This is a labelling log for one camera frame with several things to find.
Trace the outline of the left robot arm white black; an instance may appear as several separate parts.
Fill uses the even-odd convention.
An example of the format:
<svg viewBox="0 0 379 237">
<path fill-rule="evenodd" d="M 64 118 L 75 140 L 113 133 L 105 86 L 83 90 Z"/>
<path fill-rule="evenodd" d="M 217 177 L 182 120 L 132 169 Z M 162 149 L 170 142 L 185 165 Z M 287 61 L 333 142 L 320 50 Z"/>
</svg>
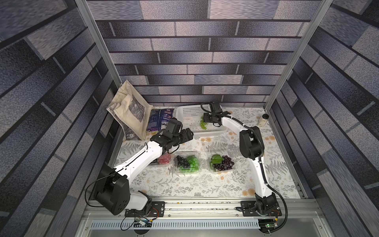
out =
<svg viewBox="0 0 379 237">
<path fill-rule="evenodd" d="M 153 135 L 143 149 L 128 161 L 112 168 L 104 165 L 94 182 L 94 198 L 111 214 L 125 209 L 150 209 L 150 197 L 142 192 L 132 192 L 129 185 L 151 162 L 166 154 L 172 147 L 193 140 L 190 128 L 183 128 L 176 118 L 169 120 L 165 129 Z"/>
</svg>

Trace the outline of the clear plastic clamshell container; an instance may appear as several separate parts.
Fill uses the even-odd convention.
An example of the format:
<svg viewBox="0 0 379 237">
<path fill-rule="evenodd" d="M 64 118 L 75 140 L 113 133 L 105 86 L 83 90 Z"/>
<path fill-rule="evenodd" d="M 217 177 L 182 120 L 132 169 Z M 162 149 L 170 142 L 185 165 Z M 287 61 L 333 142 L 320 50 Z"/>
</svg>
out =
<svg viewBox="0 0 379 237">
<path fill-rule="evenodd" d="M 150 166 L 165 166 L 171 163 L 171 154 L 165 153 L 159 158 L 153 160 L 149 165 Z"/>
</svg>

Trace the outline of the red grape bunch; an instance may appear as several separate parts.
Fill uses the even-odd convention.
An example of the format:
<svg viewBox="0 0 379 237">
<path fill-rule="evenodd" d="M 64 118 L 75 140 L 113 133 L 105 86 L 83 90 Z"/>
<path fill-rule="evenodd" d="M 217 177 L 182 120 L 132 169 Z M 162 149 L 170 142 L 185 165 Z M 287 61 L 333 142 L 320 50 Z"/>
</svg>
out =
<svg viewBox="0 0 379 237">
<path fill-rule="evenodd" d="M 171 155 L 170 154 L 164 154 L 161 157 L 158 158 L 158 162 L 160 165 L 168 165 L 171 162 Z"/>
</svg>

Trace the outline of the small dark grape bunch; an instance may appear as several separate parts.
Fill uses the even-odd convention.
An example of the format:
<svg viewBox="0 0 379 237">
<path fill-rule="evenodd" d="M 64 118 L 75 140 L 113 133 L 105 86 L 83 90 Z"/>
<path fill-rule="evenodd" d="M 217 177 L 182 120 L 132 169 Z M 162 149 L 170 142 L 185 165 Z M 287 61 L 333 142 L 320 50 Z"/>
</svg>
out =
<svg viewBox="0 0 379 237">
<path fill-rule="evenodd" d="M 178 168 L 181 168 L 181 169 L 188 169 L 188 168 L 190 168 L 189 161 L 186 158 L 184 158 L 184 157 L 177 156 L 175 161 L 176 161 L 176 166 Z"/>
</svg>

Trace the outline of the bright green grape bunch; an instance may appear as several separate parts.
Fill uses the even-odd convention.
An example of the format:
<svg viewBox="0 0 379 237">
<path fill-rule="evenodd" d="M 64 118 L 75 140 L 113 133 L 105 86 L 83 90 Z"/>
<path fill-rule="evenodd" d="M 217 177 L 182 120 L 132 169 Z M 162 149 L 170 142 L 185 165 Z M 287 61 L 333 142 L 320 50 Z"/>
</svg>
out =
<svg viewBox="0 0 379 237">
<path fill-rule="evenodd" d="M 178 168 L 181 173 L 194 173 L 194 172 L 199 171 L 200 162 L 199 162 L 199 159 L 195 155 L 184 157 L 184 158 L 186 158 L 189 161 L 190 168 L 188 169 Z"/>
</svg>

